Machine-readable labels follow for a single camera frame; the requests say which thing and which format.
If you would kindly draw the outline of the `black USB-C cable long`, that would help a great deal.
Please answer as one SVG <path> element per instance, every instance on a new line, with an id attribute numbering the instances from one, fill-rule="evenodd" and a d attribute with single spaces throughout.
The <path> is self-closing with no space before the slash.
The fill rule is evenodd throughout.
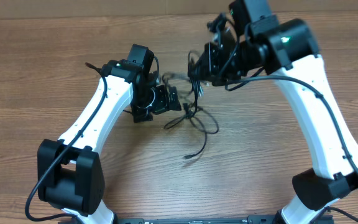
<path id="1" fill-rule="evenodd" d="M 163 84 L 166 86 L 166 87 L 171 87 L 171 85 L 169 84 L 169 80 L 171 79 L 177 79 L 177 80 L 185 80 L 187 82 L 190 82 L 194 79 L 192 78 L 189 78 L 189 77 L 185 77 L 184 75 L 182 74 L 179 74 L 179 73 L 165 73 L 163 76 L 162 76 L 162 81 L 163 81 Z M 200 82 L 200 96 L 203 95 L 203 89 L 201 87 L 201 81 Z M 185 109 L 185 114 L 182 116 L 182 117 L 179 117 L 179 118 L 176 118 L 170 122 L 168 122 L 164 128 L 165 129 L 170 129 L 172 127 L 174 127 L 175 125 L 179 124 L 182 120 L 184 119 L 187 119 L 186 118 L 186 113 L 188 112 L 188 110 L 194 110 L 194 106 L 193 106 L 193 102 L 194 102 L 194 93 L 191 92 L 192 91 L 192 87 L 191 87 L 191 90 L 190 92 L 185 96 L 185 95 L 181 95 L 181 94 L 178 94 L 178 97 L 179 98 L 182 98 L 184 100 L 186 100 L 186 103 L 183 104 L 183 108 Z M 216 125 L 216 130 L 215 131 L 207 131 L 207 134 L 216 134 L 219 132 L 219 124 L 218 122 L 216 121 L 216 119 L 209 113 L 207 112 L 206 110 L 204 110 L 202 107 L 200 107 L 199 111 L 198 112 L 204 112 L 205 114 L 207 114 L 215 123 Z"/>

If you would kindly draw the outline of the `black USB-C cable short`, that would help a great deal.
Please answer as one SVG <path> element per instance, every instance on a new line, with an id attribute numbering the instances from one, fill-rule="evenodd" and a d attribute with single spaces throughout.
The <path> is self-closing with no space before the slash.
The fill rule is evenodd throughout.
<path id="1" fill-rule="evenodd" d="M 200 155 L 203 150 L 206 147 L 206 143 L 207 143 L 207 139 L 208 139 L 208 134 L 205 128 L 205 125 L 202 123 L 202 121 L 196 116 L 197 112 L 199 111 L 200 107 L 198 106 L 198 97 L 200 95 L 200 82 L 199 81 L 195 81 L 192 80 L 191 81 L 192 84 L 192 93 L 194 93 L 194 102 L 193 102 L 193 106 L 194 106 L 194 110 L 188 110 L 188 112 L 186 113 L 186 118 L 190 121 L 190 123 L 192 124 L 192 126 L 194 128 L 196 128 L 198 131 L 202 132 L 204 134 L 204 143 L 203 146 L 201 147 L 201 149 L 194 154 L 189 154 L 184 156 L 183 158 L 185 160 L 187 159 L 191 159 L 193 157 L 196 157 L 198 155 Z"/>

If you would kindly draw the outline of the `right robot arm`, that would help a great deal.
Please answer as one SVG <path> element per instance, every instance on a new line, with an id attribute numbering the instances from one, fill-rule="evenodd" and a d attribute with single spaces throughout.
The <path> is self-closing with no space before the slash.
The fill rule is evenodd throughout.
<path id="1" fill-rule="evenodd" d="M 213 40 L 189 64 L 188 76 L 227 91 L 275 82 L 299 122 L 313 166 L 293 177 L 295 196 L 273 222 L 318 223 L 358 189 L 358 144 L 329 86 L 318 43 L 305 21 L 280 23 L 267 1 L 234 1 L 229 10 L 208 23 Z"/>

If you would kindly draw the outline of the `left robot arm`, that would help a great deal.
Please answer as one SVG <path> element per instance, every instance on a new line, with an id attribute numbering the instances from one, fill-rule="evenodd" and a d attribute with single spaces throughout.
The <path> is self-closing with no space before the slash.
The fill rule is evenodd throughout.
<path id="1" fill-rule="evenodd" d="M 61 210 L 45 220 L 68 217 L 70 223 L 118 222 L 103 202 L 101 153 L 109 133 L 127 107 L 135 123 L 181 110 L 176 89 L 161 85 L 159 72 L 151 72 L 156 61 L 149 48 L 134 44 L 125 59 L 110 60 L 101 68 L 87 64 L 101 77 L 95 94 L 58 140 L 44 139 L 37 151 L 38 182 L 26 203 L 38 196 Z"/>

